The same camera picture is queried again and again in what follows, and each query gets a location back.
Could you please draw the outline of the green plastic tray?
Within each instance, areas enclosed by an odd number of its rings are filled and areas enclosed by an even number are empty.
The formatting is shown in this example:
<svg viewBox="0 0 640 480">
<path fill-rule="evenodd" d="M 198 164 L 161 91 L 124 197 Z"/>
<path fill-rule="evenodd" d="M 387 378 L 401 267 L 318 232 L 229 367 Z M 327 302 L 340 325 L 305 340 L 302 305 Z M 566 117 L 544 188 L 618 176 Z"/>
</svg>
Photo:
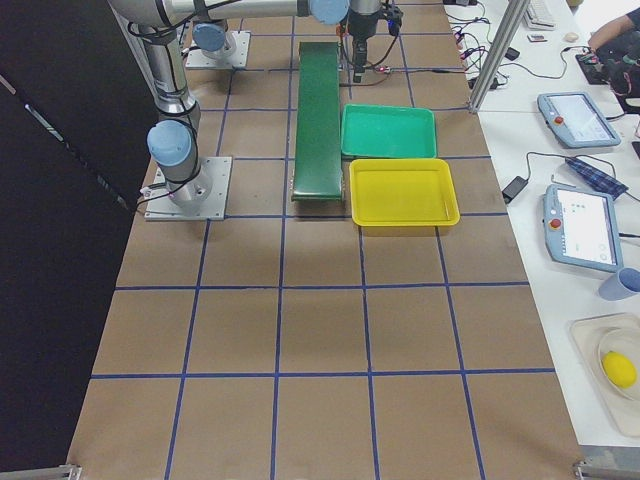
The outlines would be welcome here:
<svg viewBox="0 0 640 480">
<path fill-rule="evenodd" d="M 347 104 L 342 114 L 341 152 L 357 158 L 434 158 L 434 113 L 425 108 Z"/>
</svg>

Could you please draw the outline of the green conveyor belt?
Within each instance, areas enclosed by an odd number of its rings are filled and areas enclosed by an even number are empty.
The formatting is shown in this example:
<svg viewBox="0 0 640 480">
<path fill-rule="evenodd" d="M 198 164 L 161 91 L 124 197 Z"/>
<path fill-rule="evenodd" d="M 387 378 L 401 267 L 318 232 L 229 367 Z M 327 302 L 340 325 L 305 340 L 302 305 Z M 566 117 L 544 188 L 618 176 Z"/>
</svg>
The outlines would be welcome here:
<svg viewBox="0 0 640 480">
<path fill-rule="evenodd" d="M 339 53 L 335 42 L 299 45 L 293 201 L 340 201 Z"/>
</svg>

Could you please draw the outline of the yellow plastic tray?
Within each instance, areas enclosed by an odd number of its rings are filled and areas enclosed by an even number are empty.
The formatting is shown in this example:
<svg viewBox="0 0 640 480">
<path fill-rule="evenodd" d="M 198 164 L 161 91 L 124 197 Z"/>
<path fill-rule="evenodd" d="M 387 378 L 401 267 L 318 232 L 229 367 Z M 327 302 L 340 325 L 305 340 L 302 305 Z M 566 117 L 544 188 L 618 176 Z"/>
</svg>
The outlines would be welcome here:
<svg viewBox="0 0 640 480">
<path fill-rule="evenodd" d="M 451 170 L 442 159 L 355 159 L 349 180 L 352 220 L 359 226 L 450 227 L 460 220 Z"/>
</svg>

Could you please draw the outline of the black phone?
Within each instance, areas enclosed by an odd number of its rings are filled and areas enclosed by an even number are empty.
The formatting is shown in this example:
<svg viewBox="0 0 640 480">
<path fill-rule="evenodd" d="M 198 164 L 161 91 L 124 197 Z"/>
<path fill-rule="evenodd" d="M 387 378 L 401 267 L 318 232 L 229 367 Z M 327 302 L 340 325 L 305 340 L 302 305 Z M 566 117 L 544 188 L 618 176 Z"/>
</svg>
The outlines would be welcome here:
<svg viewBox="0 0 640 480">
<path fill-rule="evenodd" d="M 512 47 L 509 47 L 505 52 L 505 58 L 508 60 L 516 60 L 520 56 L 520 52 Z"/>
</svg>

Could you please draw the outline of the white keyboard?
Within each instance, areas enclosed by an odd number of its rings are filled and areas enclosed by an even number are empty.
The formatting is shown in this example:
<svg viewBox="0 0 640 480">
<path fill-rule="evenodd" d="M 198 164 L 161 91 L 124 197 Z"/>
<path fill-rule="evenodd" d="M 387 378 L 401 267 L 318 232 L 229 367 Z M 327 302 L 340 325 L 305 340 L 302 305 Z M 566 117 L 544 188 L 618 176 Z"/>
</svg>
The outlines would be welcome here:
<svg viewBox="0 0 640 480">
<path fill-rule="evenodd" d="M 552 31 L 556 29 L 556 21 L 543 0 L 528 1 L 524 21 L 531 30 Z"/>
</svg>

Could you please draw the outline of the black power adapter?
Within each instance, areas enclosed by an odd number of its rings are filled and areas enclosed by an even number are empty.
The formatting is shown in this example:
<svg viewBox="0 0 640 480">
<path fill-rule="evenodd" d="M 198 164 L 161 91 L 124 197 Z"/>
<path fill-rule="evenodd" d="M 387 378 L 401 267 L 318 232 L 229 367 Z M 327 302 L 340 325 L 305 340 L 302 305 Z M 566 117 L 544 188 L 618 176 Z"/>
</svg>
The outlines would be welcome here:
<svg viewBox="0 0 640 480">
<path fill-rule="evenodd" d="M 510 204 L 528 185 L 529 180 L 515 176 L 501 191 L 505 204 Z"/>
</svg>

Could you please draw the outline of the teach pendant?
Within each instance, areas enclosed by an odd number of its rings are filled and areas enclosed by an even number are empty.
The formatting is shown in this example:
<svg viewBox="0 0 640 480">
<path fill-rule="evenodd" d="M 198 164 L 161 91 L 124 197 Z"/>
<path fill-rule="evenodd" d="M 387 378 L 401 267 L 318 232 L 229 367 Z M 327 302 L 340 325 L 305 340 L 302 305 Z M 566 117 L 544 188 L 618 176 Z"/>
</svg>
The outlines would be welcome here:
<svg viewBox="0 0 640 480">
<path fill-rule="evenodd" d="M 552 260 L 615 273 L 624 267 L 611 195 L 552 184 L 543 197 L 545 245 Z"/>
<path fill-rule="evenodd" d="M 586 92 L 540 94 L 537 106 L 547 127 L 567 148 L 613 147 L 621 142 Z"/>
</svg>

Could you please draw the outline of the blue plaid cloth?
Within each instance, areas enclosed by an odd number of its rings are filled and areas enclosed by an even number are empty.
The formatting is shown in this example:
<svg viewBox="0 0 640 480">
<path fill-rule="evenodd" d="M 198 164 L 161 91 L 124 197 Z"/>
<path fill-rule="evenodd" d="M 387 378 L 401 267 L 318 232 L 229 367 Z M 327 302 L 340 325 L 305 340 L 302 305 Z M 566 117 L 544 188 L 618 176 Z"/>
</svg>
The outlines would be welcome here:
<svg viewBox="0 0 640 480">
<path fill-rule="evenodd" d="M 565 163 L 593 190 L 608 194 L 614 200 L 628 192 L 627 185 L 583 160 L 576 157 L 566 157 Z"/>
</svg>

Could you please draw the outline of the lower teach pendant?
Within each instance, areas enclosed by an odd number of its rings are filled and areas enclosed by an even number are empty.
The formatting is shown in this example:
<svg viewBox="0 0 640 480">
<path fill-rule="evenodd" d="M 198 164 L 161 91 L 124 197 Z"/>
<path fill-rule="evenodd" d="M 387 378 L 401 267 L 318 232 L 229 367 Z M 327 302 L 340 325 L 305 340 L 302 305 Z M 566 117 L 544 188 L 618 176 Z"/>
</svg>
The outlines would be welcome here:
<svg viewBox="0 0 640 480">
<path fill-rule="evenodd" d="M 624 267 L 611 195 L 552 184 L 543 197 L 545 245 L 552 260 L 615 273 Z"/>
</svg>

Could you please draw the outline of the beige tray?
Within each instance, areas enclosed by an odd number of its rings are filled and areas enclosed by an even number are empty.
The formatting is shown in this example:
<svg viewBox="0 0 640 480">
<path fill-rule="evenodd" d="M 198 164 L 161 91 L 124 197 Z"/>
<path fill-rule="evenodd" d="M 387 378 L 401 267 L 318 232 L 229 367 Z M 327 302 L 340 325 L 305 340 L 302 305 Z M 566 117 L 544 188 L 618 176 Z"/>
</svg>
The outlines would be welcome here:
<svg viewBox="0 0 640 480">
<path fill-rule="evenodd" d="M 571 325 L 570 333 L 614 426 L 622 435 L 637 438 L 639 400 L 620 395 L 609 385 L 599 366 L 598 344 L 607 332 L 617 328 L 639 330 L 639 317 L 631 313 L 619 313 L 578 320 Z"/>
</svg>

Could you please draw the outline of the white bowl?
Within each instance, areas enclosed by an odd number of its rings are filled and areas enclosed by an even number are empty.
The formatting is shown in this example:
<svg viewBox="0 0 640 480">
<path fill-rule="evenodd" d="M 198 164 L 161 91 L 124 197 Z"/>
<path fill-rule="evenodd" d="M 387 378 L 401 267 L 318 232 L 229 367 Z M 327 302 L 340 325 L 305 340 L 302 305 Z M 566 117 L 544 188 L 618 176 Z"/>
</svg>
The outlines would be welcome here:
<svg viewBox="0 0 640 480">
<path fill-rule="evenodd" d="M 636 383 L 627 389 L 613 385 L 605 376 L 601 366 L 602 357 L 609 351 L 619 352 L 631 360 L 637 370 Z M 598 344 L 600 370 L 609 385 L 620 395 L 630 400 L 639 400 L 639 330 L 637 328 L 617 328 L 607 332 Z"/>
</svg>

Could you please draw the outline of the yellow lemon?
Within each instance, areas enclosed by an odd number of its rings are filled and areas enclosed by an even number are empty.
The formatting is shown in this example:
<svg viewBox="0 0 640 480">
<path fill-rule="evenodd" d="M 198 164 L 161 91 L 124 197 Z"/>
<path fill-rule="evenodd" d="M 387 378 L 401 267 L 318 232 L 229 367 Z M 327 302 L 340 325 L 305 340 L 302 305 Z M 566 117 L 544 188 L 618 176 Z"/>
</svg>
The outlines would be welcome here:
<svg viewBox="0 0 640 480">
<path fill-rule="evenodd" d="M 607 352 L 601 359 L 601 366 L 607 379 L 618 388 L 630 388 L 637 381 L 634 364 L 619 352 Z"/>
</svg>

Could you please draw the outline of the right corner bracket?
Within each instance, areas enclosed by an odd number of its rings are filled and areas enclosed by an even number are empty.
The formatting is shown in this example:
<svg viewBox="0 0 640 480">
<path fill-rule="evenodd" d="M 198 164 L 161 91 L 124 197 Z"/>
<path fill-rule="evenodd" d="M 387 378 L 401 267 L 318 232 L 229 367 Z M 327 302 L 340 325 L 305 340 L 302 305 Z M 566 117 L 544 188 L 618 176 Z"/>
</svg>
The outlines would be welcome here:
<svg viewBox="0 0 640 480">
<path fill-rule="evenodd" d="M 594 466 L 586 461 L 580 461 L 573 465 L 573 472 L 577 479 L 600 479 L 600 480 L 639 480 L 640 473 L 634 470 L 622 470 L 618 468 L 607 468 Z"/>
</svg>

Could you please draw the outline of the corner bracket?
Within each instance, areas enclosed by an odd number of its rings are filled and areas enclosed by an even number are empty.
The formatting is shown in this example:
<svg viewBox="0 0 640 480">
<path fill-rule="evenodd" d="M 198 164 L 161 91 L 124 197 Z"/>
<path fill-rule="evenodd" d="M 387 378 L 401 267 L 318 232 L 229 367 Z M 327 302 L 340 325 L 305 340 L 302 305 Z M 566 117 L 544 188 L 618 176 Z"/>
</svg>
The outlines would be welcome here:
<svg viewBox="0 0 640 480">
<path fill-rule="evenodd" d="M 7 471 L 0 473 L 1 480 L 79 480 L 82 467 L 65 464 L 49 468 Z"/>
<path fill-rule="evenodd" d="M 618 468 L 607 468 L 594 466 L 586 461 L 580 461 L 573 465 L 573 472 L 577 479 L 600 479 L 600 480 L 639 480 L 640 473 L 634 470 L 622 470 Z"/>
</svg>

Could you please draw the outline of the left corner bracket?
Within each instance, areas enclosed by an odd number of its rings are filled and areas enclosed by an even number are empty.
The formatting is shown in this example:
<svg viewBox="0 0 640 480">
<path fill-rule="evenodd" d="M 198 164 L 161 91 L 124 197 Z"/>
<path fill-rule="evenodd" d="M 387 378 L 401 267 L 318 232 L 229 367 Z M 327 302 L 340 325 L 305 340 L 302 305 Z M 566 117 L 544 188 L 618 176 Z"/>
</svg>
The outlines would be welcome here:
<svg viewBox="0 0 640 480">
<path fill-rule="evenodd" d="M 1 480 L 79 480 L 82 467 L 65 464 L 49 468 L 7 471 L 0 473 Z"/>
</svg>

